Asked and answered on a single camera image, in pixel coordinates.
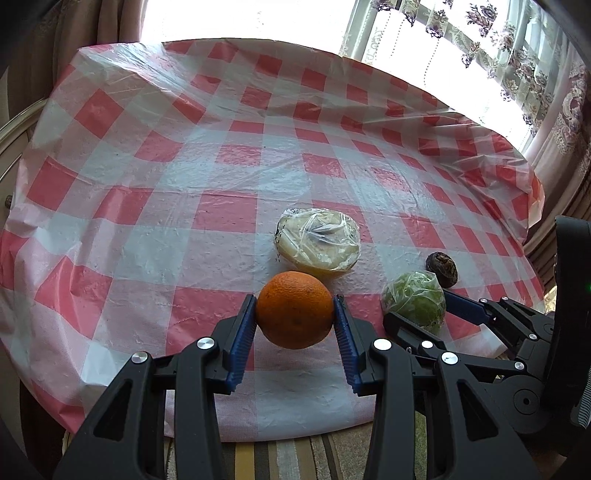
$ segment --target brown curtain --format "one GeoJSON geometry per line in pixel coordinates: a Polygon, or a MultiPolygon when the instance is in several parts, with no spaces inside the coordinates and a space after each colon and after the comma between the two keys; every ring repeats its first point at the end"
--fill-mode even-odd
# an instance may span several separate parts
{"type": "Polygon", "coordinates": [[[544,185],[546,203],[542,220],[530,229],[524,248],[546,291],[555,285],[554,219],[566,215],[591,220],[591,73],[575,51],[570,57],[556,120],[540,144],[534,140],[526,152],[544,185]]]}
{"type": "Polygon", "coordinates": [[[46,98],[78,48],[139,41],[147,0],[61,0],[17,48],[8,68],[10,116],[46,98]]]}

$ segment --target dark mushroom cap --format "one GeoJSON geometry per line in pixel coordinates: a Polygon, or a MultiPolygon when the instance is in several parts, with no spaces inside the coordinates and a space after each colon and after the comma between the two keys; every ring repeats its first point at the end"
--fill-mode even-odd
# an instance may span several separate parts
{"type": "Polygon", "coordinates": [[[449,255],[435,252],[427,257],[425,267],[429,272],[435,273],[443,288],[451,288],[457,283],[456,264],[449,255]]]}

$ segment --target plastic bag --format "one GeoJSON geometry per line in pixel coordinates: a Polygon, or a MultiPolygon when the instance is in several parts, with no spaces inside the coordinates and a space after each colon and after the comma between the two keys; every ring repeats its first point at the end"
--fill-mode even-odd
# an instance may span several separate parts
{"type": "Polygon", "coordinates": [[[299,270],[315,276],[339,275],[359,259],[357,223],[326,209],[287,209],[275,233],[275,247],[299,270]]]}
{"type": "Polygon", "coordinates": [[[404,273],[386,284],[381,300],[384,313],[396,312],[433,334],[443,323],[445,296],[435,273],[404,273]]]}

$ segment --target red and white checkered tablecloth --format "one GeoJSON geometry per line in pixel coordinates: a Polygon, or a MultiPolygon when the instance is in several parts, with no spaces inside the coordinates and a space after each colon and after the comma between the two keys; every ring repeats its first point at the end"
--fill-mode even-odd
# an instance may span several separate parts
{"type": "MultiPolygon", "coordinates": [[[[388,280],[433,251],[456,291],[538,305],[521,247],[543,192],[500,135],[353,60],[263,40],[84,48],[18,171],[0,239],[0,338],[39,402],[75,431],[138,350],[180,351],[276,273],[287,207],[345,212],[361,259],[329,284],[379,331],[388,280]]],[[[460,351],[486,328],[448,317],[460,351]]],[[[368,421],[334,334],[305,351],[257,333],[244,382],[217,399],[223,440],[368,421]]],[[[171,434],[172,398],[166,432],[171,434]]]]}

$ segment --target silver bolt head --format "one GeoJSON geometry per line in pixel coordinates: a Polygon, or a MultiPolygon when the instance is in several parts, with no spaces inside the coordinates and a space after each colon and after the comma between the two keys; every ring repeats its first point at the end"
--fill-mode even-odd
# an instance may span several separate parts
{"type": "Polygon", "coordinates": [[[201,350],[209,350],[216,344],[216,341],[211,337],[203,337],[197,340],[197,346],[201,350]]]}
{"type": "Polygon", "coordinates": [[[377,350],[390,350],[392,348],[392,342],[385,338],[378,338],[374,342],[374,348],[377,350]]]}
{"type": "Polygon", "coordinates": [[[448,365],[455,365],[458,362],[458,357],[453,352],[443,352],[441,354],[441,360],[448,365]]]}
{"type": "Polygon", "coordinates": [[[131,361],[135,364],[143,364],[148,359],[148,354],[146,352],[135,352],[131,356],[131,361]]]}

